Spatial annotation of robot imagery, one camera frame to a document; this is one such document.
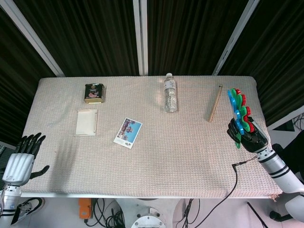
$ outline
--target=white tablecloth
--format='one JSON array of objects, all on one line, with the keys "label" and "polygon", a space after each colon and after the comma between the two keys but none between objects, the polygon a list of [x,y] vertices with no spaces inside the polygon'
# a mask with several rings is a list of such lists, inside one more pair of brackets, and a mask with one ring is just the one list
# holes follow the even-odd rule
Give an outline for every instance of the white tablecloth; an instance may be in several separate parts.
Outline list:
[{"label": "white tablecloth", "polygon": [[[235,183],[231,164],[254,155],[227,135],[232,111],[227,96],[239,88],[252,117],[268,136],[256,82],[247,76],[175,76],[178,112],[164,111],[163,76],[43,78],[24,135],[42,132],[33,171],[50,165],[26,192],[87,193],[126,197],[224,197]],[[86,104],[85,84],[103,83],[105,102]],[[208,123],[218,85],[223,91]],[[77,111],[98,109],[96,136],[75,136]],[[142,122],[132,149],[113,140],[129,117]],[[281,193],[257,161],[238,166],[232,197]]]}]

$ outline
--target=black backdrop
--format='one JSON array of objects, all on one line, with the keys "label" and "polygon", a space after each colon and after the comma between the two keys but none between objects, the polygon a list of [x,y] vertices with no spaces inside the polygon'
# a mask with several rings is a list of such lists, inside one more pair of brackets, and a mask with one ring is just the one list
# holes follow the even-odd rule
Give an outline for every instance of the black backdrop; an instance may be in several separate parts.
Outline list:
[{"label": "black backdrop", "polygon": [[245,0],[148,0],[149,75],[211,75]]},{"label": "black backdrop", "polygon": [[267,125],[304,105],[304,1],[260,1],[220,75],[255,78]]},{"label": "black backdrop", "polygon": [[[131,0],[15,3],[66,76],[138,75]],[[246,3],[148,0],[149,75],[210,75]],[[267,125],[304,104],[302,18],[300,0],[260,1],[220,72],[256,79]],[[2,10],[0,20],[0,141],[14,145],[39,79],[54,74]]]},{"label": "black backdrop", "polygon": [[0,141],[16,145],[39,79],[55,75],[1,9],[0,26]]},{"label": "black backdrop", "polygon": [[139,75],[132,0],[14,0],[68,77]]}]

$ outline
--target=black cable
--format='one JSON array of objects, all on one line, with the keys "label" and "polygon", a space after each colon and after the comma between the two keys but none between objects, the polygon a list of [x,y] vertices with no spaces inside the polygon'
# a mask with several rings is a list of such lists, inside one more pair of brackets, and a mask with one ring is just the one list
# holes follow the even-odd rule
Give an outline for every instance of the black cable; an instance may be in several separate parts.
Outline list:
[{"label": "black cable", "polygon": [[299,129],[300,131],[303,130],[303,129],[302,129],[302,120],[304,120],[304,113],[298,115],[297,117],[295,117],[295,118],[293,119],[293,125],[294,125],[297,129]]},{"label": "black cable", "polygon": [[176,223],[175,228],[177,228],[177,225],[178,225],[181,221],[183,221],[184,218],[185,218],[185,217],[183,217],[180,221],[178,221],[178,222]]},{"label": "black cable", "polygon": [[234,189],[236,189],[236,186],[238,184],[238,182],[237,182],[238,181],[237,166],[243,165],[243,164],[245,164],[245,163],[247,163],[247,162],[249,162],[251,160],[254,160],[255,158],[257,158],[257,155],[254,156],[254,157],[252,157],[252,158],[250,158],[250,159],[248,159],[248,160],[246,160],[246,161],[242,161],[242,162],[239,162],[239,163],[232,164],[232,168],[233,168],[234,172],[236,173],[236,183],[234,184],[232,190],[230,191],[230,193],[221,202],[219,202],[217,205],[215,205],[215,207],[209,212],[209,214],[195,228],[199,227],[208,218],[208,216],[214,211],[214,209],[217,208],[218,205],[220,205],[222,202],[224,202],[233,193]]},{"label": "black cable", "polygon": [[[99,206],[99,203],[98,203],[98,199],[96,199],[96,200],[94,201],[94,203],[93,203],[93,215],[94,215],[94,217],[95,217],[95,219],[96,219],[96,223],[94,223],[94,224],[92,224],[92,225],[89,225],[89,224],[88,224],[88,219],[85,219],[85,220],[84,220],[84,223],[85,223],[88,227],[93,227],[93,226],[95,226],[96,224],[100,224],[102,227],[106,228],[106,226],[103,225],[103,224],[100,222],[100,220],[101,220],[101,219],[103,218],[103,216],[104,216],[104,211],[105,211],[105,201],[104,201],[104,199],[102,199],[102,200],[103,200],[103,209],[102,209],[102,210],[100,209],[100,206]],[[100,213],[101,213],[100,218],[98,218],[98,217],[97,217],[97,214],[96,214],[96,210],[95,210],[96,205],[98,206],[98,209],[99,209],[99,211],[100,211]]]},{"label": "black cable", "polygon": [[189,222],[189,224],[193,224],[193,223],[196,221],[196,219],[197,219],[198,216],[199,216],[199,212],[200,212],[200,199],[199,199],[199,209],[198,209],[198,213],[196,214],[195,219],[193,220],[193,222]]},{"label": "black cable", "polygon": [[[106,218],[105,213],[104,213],[105,212],[105,201],[104,201],[104,199],[102,199],[102,200],[103,200],[103,208],[102,209],[100,208],[98,199],[96,199],[93,203],[93,215],[96,219],[96,223],[90,225],[90,224],[87,223],[88,220],[85,219],[84,220],[85,224],[88,227],[93,227],[96,224],[99,224],[104,228],[125,228],[124,220],[123,220],[123,211],[120,209],[117,213],[114,214],[114,209],[112,208],[111,209],[111,214],[112,215],[110,215],[109,217]],[[101,213],[99,218],[97,217],[97,214],[96,214],[96,205],[99,209],[99,212]]]},{"label": "black cable", "polygon": [[262,220],[262,218],[259,216],[259,214],[256,212],[256,210],[253,208],[253,206],[249,202],[247,202],[247,205],[250,207],[250,209],[256,215],[256,217],[258,218],[258,220],[260,220],[260,222],[262,223],[262,226],[264,228],[268,228],[268,226],[266,225],[266,223]]},{"label": "black cable", "polygon": [[237,169],[236,169],[237,165],[238,164],[233,164],[232,165],[233,170],[236,173],[236,183],[234,184],[233,189],[230,191],[230,193],[221,202],[219,202],[217,205],[215,205],[215,207],[209,212],[209,214],[195,228],[199,227],[208,218],[208,216],[214,211],[214,209],[217,208],[218,205],[220,205],[222,202],[224,202],[231,195],[231,193],[233,193],[234,189],[236,189],[236,186],[237,186],[237,183],[238,183],[237,182],[238,181],[238,175],[237,175],[238,173],[237,173]]},{"label": "black cable", "polygon": [[192,206],[192,201],[193,201],[193,199],[190,199],[189,203],[188,203],[188,205],[186,207],[185,214],[184,214],[184,217],[186,219],[184,221],[184,224],[183,224],[182,228],[188,228],[188,224],[189,224],[188,216],[189,216],[189,212],[190,212],[190,209],[191,209],[191,206]]}]

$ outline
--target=robotic arm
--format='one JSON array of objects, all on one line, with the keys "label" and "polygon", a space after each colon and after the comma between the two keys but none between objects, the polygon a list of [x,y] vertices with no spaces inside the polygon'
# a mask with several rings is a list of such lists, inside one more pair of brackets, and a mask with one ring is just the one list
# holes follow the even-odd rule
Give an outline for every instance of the robotic arm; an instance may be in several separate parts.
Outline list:
[{"label": "robotic arm", "polygon": [[283,192],[299,192],[300,195],[285,204],[288,213],[296,220],[304,222],[304,185],[288,168],[277,153],[268,145],[268,139],[257,123],[248,117],[253,129],[240,134],[236,120],[231,119],[227,133],[236,142],[241,143],[251,153],[256,153],[259,163],[268,172]]},{"label": "robotic arm", "polygon": [[4,189],[0,191],[0,227],[8,228],[11,225],[18,201],[21,196],[21,186],[29,179],[43,175],[49,166],[45,166],[39,172],[32,172],[37,153],[45,135],[41,133],[24,136],[18,143],[15,153],[8,161],[2,180],[5,182]]}]

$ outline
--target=plastic bottle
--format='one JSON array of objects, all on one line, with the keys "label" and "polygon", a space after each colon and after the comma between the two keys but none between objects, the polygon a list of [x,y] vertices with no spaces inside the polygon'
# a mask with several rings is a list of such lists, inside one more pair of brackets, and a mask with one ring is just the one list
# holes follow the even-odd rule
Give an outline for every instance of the plastic bottle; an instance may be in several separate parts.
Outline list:
[{"label": "plastic bottle", "polygon": [[177,111],[176,84],[171,73],[165,79],[165,110],[168,113]]}]

